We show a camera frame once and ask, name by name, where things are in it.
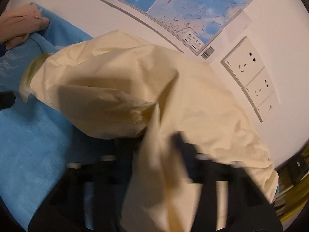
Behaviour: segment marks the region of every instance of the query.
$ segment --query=map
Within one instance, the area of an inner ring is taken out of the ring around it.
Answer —
[[[198,53],[252,0],[123,0]]]

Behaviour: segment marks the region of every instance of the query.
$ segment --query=blue cloth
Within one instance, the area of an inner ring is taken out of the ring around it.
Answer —
[[[0,90],[18,95],[20,79],[42,53],[91,39],[55,14],[44,32],[33,33],[0,58]],[[28,103],[0,112],[0,196],[17,222],[27,230],[35,211],[65,170],[67,162],[91,163],[114,149],[113,141],[86,136],[59,112],[30,96]]]

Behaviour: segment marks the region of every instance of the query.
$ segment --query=barcode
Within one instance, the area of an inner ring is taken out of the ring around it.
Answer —
[[[209,47],[205,50],[205,52],[202,54],[202,57],[204,59],[207,59],[212,53],[214,52],[214,49],[212,47]]]

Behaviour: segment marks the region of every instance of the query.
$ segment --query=blue towel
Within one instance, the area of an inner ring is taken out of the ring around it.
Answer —
[[[18,95],[19,82],[33,59],[89,40],[82,30],[43,9],[50,18],[44,32],[33,33],[0,58],[0,90]],[[113,141],[90,138],[59,112],[30,96],[28,103],[0,112],[0,196],[27,230],[35,211],[65,170],[67,162],[91,163],[114,149]]]

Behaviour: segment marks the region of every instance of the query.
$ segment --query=electrical outlet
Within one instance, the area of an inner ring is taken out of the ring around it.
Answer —
[[[278,112],[280,107],[276,92],[273,92],[258,108],[257,114],[263,122],[271,121],[272,116]]]
[[[275,88],[265,68],[243,90],[253,102],[253,107],[259,107],[275,91]]]
[[[247,86],[264,68],[264,63],[248,37],[221,61],[240,87]]]

